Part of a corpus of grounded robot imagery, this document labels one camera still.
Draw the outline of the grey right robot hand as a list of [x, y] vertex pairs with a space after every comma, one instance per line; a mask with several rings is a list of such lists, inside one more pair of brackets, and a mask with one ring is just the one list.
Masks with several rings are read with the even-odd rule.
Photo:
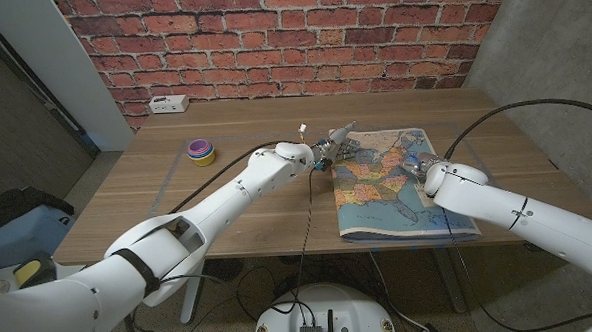
[[448, 161], [428, 152], [411, 152], [404, 157], [401, 167], [418, 178], [425, 178], [434, 165], [445, 166]]

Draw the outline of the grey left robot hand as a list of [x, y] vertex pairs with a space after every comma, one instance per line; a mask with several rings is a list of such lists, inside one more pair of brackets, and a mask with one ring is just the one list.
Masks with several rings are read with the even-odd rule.
[[321, 139], [311, 146], [315, 169], [326, 171], [335, 161], [350, 159], [357, 154], [358, 142], [347, 138], [355, 126], [356, 122], [353, 121], [345, 127], [333, 129], [328, 139]]

